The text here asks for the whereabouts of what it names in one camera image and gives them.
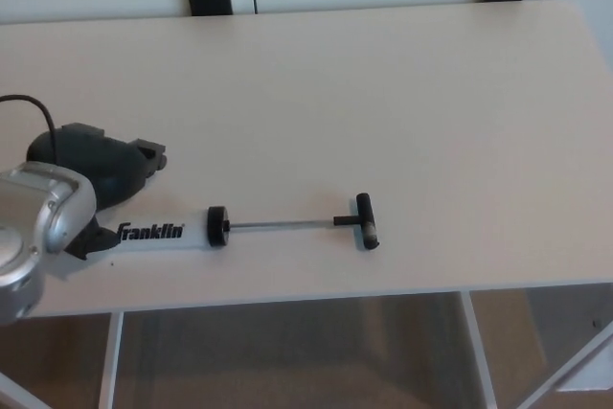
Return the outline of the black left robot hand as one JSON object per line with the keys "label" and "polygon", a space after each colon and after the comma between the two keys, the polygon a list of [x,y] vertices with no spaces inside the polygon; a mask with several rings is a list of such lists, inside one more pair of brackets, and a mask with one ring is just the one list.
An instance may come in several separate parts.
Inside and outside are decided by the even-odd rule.
{"label": "black left robot hand", "polygon": [[[143,139],[121,141],[91,125],[63,125],[56,130],[56,138],[57,162],[49,132],[31,142],[26,160],[57,164],[85,176],[94,188],[97,212],[128,201],[168,162],[162,144]],[[119,243],[119,231],[102,228],[94,216],[64,251],[85,261],[90,253],[109,250]]]}

